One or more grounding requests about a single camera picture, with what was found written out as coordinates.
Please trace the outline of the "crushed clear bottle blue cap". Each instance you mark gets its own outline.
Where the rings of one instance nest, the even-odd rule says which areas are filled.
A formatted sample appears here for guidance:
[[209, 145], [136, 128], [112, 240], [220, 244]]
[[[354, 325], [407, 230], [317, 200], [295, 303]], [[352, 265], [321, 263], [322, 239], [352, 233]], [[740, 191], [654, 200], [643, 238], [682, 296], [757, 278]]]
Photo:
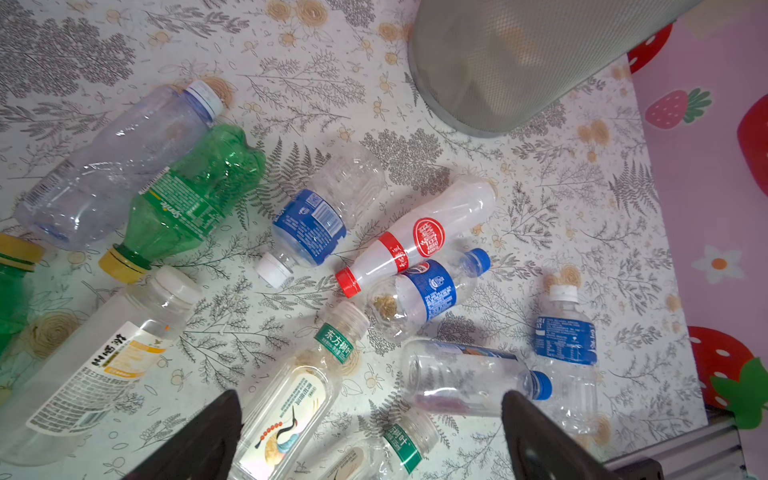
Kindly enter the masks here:
[[402, 347], [403, 396], [431, 414], [498, 417], [504, 395], [545, 401], [550, 378], [517, 355], [485, 347], [413, 339]]

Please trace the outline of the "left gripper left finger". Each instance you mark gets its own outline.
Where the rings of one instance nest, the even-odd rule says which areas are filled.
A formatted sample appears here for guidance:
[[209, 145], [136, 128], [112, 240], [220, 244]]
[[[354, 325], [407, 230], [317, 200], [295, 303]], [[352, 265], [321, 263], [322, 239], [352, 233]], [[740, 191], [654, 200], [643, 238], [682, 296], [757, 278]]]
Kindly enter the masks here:
[[227, 390], [124, 478], [226, 479], [241, 430], [238, 393]]

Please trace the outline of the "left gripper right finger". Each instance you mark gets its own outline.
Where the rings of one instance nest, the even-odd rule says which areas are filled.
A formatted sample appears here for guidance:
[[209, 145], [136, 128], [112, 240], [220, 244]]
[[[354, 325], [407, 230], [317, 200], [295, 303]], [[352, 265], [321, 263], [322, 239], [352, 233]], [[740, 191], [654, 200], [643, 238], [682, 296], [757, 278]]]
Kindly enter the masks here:
[[520, 392], [504, 395], [501, 420], [517, 480], [618, 478]]

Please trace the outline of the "clear bottle green neck label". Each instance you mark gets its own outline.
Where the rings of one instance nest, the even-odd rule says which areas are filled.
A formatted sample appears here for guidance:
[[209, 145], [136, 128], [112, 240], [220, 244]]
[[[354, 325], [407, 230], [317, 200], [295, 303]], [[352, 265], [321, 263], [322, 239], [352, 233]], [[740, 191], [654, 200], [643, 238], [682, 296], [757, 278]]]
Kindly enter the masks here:
[[309, 479], [410, 479], [438, 442], [432, 419], [411, 409], [380, 436], [315, 460]]

